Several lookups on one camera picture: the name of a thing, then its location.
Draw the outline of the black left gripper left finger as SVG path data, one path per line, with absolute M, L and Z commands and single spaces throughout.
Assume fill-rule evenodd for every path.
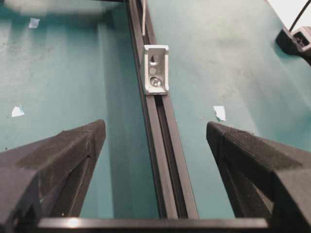
M 79 216 L 106 139 L 101 119 L 0 154 L 0 230 Z

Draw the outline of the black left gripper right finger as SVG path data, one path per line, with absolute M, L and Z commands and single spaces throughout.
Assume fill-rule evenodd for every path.
M 263 218 L 278 232 L 310 232 L 308 151 L 214 121 L 206 139 L 235 217 Z

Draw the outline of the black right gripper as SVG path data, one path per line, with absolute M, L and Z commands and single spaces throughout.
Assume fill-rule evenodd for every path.
M 311 65 L 311 35 L 307 35 L 307 31 L 307 27 L 302 27 L 294 33 L 283 28 L 275 42 L 285 54 L 299 56 Z

